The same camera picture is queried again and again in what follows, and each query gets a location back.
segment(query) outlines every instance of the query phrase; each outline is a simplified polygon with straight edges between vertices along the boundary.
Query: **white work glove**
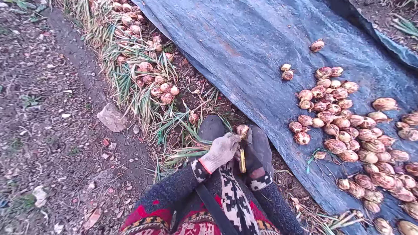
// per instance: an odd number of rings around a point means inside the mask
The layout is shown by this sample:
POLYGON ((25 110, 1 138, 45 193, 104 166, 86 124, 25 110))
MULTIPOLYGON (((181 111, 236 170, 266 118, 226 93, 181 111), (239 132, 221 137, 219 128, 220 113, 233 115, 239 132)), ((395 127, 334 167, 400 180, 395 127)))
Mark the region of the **white work glove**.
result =
POLYGON ((199 158, 200 163, 209 174, 212 174, 220 166, 229 162, 237 151, 239 135, 226 133, 212 142, 209 152, 199 158))

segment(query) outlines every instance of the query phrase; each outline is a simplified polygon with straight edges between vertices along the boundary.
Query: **black strap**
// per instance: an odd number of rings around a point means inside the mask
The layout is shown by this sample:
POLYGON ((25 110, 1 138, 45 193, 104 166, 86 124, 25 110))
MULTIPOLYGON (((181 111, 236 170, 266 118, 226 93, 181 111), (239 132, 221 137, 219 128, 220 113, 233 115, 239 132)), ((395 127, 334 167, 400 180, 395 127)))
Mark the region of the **black strap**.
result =
POLYGON ((238 232, 235 230, 234 226, 229 221, 225 213, 221 210, 219 204, 209 193, 206 186, 204 184, 200 184, 196 188, 196 192, 202 200, 203 204, 205 204, 206 208, 212 215, 212 218, 215 220, 221 233, 223 235, 238 235, 238 232))

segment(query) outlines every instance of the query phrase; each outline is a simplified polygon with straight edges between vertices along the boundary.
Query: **tarp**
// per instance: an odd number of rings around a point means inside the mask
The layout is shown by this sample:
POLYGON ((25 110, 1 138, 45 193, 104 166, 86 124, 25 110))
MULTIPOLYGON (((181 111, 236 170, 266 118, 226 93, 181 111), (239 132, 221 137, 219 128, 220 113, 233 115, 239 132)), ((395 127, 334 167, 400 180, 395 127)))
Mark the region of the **tarp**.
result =
MULTIPOLYGON (((361 163, 338 166, 330 161, 310 164, 311 153, 330 136, 311 130, 311 142, 300 146, 288 130, 290 121, 301 114, 314 116, 297 106, 294 95, 315 86, 315 70, 342 66, 341 81, 360 85, 351 94, 359 115, 373 111, 371 102, 393 97, 400 111, 386 114, 398 120, 418 110, 418 58, 375 31, 348 1, 316 0, 143 0, 135 2, 151 22, 169 37, 187 59, 234 105, 259 125, 282 155, 293 174, 314 200, 330 215, 349 209, 365 211, 362 202, 335 185, 336 178, 362 171, 361 163), (309 51, 309 45, 323 38, 325 47, 309 51), (283 63, 295 69, 294 79, 283 81, 283 63)), ((394 122, 379 128, 397 138, 394 122)), ((397 141, 395 149, 405 150, 418 160, 418 145, 397 141)), ((379 216, 390 220, 415 220, 398 206, 400 201, 384 193, 379 216)), ((371 227, 355 224, 346 234, 375 234, 371 227)))

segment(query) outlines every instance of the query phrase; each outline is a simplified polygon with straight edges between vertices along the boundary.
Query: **sweater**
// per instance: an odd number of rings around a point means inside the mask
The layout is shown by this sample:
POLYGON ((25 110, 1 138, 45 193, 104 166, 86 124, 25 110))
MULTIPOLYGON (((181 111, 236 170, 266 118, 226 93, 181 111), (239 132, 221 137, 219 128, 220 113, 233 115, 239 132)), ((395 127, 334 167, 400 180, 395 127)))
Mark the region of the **sweater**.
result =
POLYGON ((272 183, 272 177, 266 173, 248 180, 237 165, 233 159, 210 175, 194 160, 146 192, 121 226, 120 233, 220 235, 214 219, 194 190, 199 184, 205 184, 238 234, 303 234, 295 215, 272 183))

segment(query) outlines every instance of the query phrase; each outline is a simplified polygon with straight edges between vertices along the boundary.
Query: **yellow knife handle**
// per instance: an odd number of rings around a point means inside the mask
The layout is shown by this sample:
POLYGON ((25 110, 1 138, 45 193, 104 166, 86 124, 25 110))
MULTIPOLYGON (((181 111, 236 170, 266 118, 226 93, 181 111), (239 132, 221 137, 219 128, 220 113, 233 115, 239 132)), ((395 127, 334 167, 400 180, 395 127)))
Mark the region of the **yellow knife handle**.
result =
POLYGON ((245 155, 244 155, 244 149, 240 149, 241 153, 241 161, 240 161, 240 170, 242 173, 245 173, 247 169, 245 168, 245 155))

